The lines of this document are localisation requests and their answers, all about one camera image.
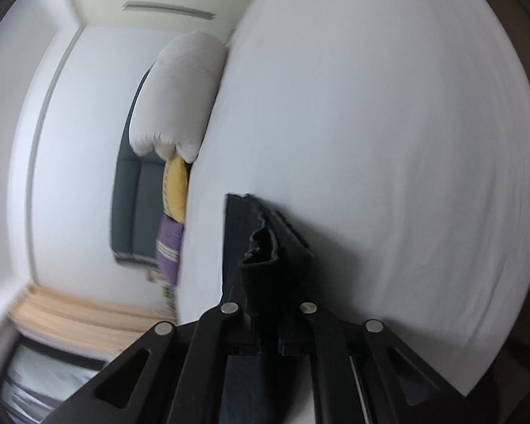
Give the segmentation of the black denim pants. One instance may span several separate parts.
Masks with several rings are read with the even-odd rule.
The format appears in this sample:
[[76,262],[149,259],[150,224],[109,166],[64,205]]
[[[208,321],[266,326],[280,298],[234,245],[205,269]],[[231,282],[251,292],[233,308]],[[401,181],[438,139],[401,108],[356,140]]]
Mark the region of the black denim pants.
[[246,324],[230,350],[219,420],[282,423],[294,405],[306,354],[301,304],[312,298],[312,254],[278,211],[228,194],[222,290],[245,293]]

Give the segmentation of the beige curtain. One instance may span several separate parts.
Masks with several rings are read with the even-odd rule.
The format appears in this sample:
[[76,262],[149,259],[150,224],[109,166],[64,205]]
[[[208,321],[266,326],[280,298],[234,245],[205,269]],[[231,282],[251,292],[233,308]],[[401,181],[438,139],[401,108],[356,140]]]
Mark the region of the beige curtain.
[[153,310],[109,304],[38,285],[29,286],[17,298],[8,316],[18,328],[45,341],[112,358],[154,324],[176,320],[174,312],[166,307]]

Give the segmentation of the purple pillow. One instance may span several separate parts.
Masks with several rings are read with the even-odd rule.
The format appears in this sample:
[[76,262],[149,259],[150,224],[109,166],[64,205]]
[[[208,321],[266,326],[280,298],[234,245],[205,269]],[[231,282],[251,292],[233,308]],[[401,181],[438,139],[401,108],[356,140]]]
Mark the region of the purple pillow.
[[160,273],[172,286],[176,286],[179,280],[183,234],[184,225],[164,214],[160,220],[155,254]]

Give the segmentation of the dark grey headboard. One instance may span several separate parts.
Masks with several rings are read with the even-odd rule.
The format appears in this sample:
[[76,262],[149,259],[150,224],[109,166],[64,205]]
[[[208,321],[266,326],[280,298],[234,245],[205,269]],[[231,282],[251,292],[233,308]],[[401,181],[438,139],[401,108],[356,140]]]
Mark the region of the dark grey headboard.
[[156,240],[163,216],[164,161],[155,152],[138,156],[129,143],[131,106],[121,135],[111,203],[110,248],[126,267],[157,270]]

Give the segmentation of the yellow pillow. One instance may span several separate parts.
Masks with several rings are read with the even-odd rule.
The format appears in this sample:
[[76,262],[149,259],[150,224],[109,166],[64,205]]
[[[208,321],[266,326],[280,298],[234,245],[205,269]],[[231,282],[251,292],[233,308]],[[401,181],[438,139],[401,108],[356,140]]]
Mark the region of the yellow pillow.
[[164,166],[163,206],[164,213],[174,221],[184,224],[187,216],[187,165],[176,155]]

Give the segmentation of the white folded duvet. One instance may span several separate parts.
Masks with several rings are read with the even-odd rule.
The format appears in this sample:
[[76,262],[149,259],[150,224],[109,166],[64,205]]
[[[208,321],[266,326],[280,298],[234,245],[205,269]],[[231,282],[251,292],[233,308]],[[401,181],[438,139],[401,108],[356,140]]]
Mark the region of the white folded duvet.
[[175,37],[157,56],[140,88],[129,126],[137,156],[179,155],[191,164],[199,154],[227,58],[217,37],[191,32]]

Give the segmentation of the white bed sheet mattress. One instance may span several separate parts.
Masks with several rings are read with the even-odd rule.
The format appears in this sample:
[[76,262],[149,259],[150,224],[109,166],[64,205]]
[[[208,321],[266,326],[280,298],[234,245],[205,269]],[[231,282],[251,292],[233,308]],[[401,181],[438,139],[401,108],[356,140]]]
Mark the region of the white bed sheet mattress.
[[469,393],[530,286],[530,84],[490,6],[253,0],[192,168],[184,323],[220,300],[229,193],[302,234],[332,311]]

